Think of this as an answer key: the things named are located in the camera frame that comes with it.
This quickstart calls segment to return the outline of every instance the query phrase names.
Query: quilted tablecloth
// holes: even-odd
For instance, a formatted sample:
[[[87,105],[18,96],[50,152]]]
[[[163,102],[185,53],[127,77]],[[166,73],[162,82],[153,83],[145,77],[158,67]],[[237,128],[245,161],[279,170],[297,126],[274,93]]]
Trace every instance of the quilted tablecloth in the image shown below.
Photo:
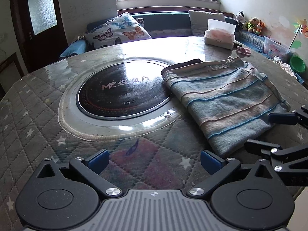
[[[216,54],[204,45],[203,37],[144,40],[77,55],[16,82],[0,102],[0,230],[21,229],[15,211],[16,197],[45,157],[66,163],[73,157],[88,157],[106,148],[110,162],[101,176],[124,191],[129,188],[186,191],[208,177],[200,164],[200,152],[210,146],[189,114],[154,133],[100,142],[84,141],[67,133],[60,127],[57,114],[67,86],[80,72],[99,62],[149,55],[175,63],[196,58],[219,60]],[[292,110],[307,102],[308,91],[275,63],[254,51],[243,59],[269,77]],[[308,130],[277,125],[259,140],[286,148],[307,142]],[[137,147],[128,152],[134,145]],[[232,156],[244,163],[258,159],[243,149]],[[298,189],[290,188],[293,195]]]

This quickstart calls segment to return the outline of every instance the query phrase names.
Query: plastic storage box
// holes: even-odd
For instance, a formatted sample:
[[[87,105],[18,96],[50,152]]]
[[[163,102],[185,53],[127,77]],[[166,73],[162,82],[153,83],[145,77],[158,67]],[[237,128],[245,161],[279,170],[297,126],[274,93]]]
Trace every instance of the plastic storage box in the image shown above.
[[[277,43],[273,38],[268,38],[266,36],[264,38],[264,53],[272,59],[278,56],[282,62],[288,63],[288,59],[290,58],[288,47]]]

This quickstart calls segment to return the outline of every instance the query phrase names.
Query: window sill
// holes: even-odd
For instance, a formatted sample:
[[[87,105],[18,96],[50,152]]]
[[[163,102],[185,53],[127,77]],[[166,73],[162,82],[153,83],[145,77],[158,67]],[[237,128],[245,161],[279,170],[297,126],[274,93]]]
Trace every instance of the window sill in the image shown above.
[[[221,3],[213,0],[117,0],[118,10],[153,7],[153,6],[183,6],[220,10]]]

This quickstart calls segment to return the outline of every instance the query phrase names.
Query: blue gripper pad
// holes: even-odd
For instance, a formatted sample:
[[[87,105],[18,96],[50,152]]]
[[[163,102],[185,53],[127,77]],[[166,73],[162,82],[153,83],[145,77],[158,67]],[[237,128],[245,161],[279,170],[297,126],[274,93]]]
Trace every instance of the blue gripper pad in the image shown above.
[[[109,164],[109,152],[108,150],[103,149],[85,159],[83,163],[99,175]]]
[[[201,152],[200,161],[202,167],[210,174],[216,173],[223,166],[225,166],[226,161],[216,154],[208,150],[204,150]]]

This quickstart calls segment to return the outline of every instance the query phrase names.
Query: green bowl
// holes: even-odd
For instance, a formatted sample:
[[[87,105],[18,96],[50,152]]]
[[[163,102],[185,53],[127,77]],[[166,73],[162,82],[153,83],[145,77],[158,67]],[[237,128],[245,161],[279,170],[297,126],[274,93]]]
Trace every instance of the green bowl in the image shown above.
[[[306,70],[304,61],[298,56],[292,56],[290,60],[290,66],[296,73],[303,73]]]

